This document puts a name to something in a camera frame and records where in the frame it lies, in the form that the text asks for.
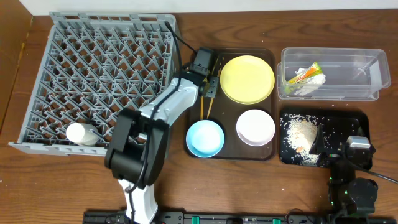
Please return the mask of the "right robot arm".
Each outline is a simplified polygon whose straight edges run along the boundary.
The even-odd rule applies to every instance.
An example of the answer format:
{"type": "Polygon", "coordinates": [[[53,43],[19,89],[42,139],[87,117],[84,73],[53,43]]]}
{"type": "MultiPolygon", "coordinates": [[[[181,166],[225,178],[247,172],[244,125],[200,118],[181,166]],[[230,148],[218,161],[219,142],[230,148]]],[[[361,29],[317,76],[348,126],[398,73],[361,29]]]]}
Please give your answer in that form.
{"type": "Polygon", "coordinates": [[[318,165],[330,169],[328,196],[332,212],[318,223],[369,223],[375,212],[378,185],[371,179],[356,177],[368,171],[374,150],[365,136],[349,136],[336,152],[325,146],[323,126],[319,125],[310,154],[318,155],[318,165]]]}

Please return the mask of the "white tissue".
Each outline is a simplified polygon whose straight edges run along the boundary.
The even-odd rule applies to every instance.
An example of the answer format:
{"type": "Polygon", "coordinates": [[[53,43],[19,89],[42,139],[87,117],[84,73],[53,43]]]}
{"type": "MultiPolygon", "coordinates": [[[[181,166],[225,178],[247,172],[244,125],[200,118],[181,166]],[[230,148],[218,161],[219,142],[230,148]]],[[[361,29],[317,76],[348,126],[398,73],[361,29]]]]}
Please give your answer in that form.
{"type": "Polygon", "coordinates": [[[316,75],[306,78],[303,80],[302,87],[294,93],[294,95],[305,96],[315,90],[326,82],[326,76],[323,74],[323,70],[316,71],[316,75]]]}

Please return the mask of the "white bowl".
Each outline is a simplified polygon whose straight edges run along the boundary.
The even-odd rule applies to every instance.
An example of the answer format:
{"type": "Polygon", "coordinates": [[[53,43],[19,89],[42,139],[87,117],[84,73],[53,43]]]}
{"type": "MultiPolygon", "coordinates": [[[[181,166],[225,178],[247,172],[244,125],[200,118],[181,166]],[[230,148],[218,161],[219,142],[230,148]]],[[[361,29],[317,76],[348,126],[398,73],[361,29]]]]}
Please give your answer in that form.
{"type": "Polygon", "coordinates": [[[275,122],[263,110],[247,110],[236,122],[236,132],[240,140],[249,146],[259,147],[271,142],[275,134],[275,122]]]}

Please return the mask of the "white paper cup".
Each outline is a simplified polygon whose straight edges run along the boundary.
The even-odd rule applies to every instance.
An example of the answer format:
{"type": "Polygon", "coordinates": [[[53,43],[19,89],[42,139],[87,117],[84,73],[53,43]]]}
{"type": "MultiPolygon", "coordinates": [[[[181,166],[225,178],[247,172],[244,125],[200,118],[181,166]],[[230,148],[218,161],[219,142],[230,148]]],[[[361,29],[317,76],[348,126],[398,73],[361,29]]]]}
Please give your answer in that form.
{"type": "Polygon", "coordinates": [[[77,145],[93,146],[100,139],[97,129],[86,123],[72,123],[66,130],[67,139],[77,145]]]}

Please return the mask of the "green orange snack wrapper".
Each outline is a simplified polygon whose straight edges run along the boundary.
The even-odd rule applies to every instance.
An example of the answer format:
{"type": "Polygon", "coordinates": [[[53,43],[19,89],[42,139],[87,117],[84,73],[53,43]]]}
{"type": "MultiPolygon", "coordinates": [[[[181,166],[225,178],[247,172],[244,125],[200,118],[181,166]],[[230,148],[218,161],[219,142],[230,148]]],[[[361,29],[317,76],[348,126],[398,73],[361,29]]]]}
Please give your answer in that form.
{"type": "Polygon", "coordinates": [[[296,76],[291,78],[287,82],[286,86],[284,87],[285,93],[289,94],[295,89],[295,87],[291,87],[290,85],[303,84],[304,81],[307,81],[310,78],[319,75],[321,73],[323,73],[323,70],[321,66],[319,66],[318,62],[314,62],[310,67],[306,69],[300,68],[296,72],[296,76]]]}

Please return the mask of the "rice food scraps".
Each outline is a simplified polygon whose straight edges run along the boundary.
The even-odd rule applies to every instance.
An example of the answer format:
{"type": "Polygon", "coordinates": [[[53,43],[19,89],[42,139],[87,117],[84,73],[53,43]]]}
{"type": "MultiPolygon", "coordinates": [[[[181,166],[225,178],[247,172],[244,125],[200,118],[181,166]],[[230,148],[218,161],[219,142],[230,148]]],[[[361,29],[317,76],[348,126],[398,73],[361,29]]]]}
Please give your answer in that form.
{"type": "Polygon", "coordinates": [[[283,113],[280,116],[279,157],[285,164],[320,166],[318,154],[309,150],[315,140],[319,124],[323,127],[326,147],[336,149],[360,127],[356,118],[283,113]]]}

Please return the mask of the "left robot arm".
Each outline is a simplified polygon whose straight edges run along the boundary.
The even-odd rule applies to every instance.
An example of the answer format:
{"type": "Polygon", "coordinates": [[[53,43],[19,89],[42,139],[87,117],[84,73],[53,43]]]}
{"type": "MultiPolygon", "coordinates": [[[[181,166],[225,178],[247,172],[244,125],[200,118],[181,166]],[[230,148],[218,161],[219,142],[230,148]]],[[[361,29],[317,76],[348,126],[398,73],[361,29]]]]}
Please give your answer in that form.
{"type": "Polygon", "coordinates": [[[122,109],[113,129],[104,164],[124,191],[126,223],[151,223],[158,211],[154,182],[169,148],[170,128],[208,93],[216,56],[201,47],[193,63],[181,68],[169,86],[138,110],[122,109]]]}

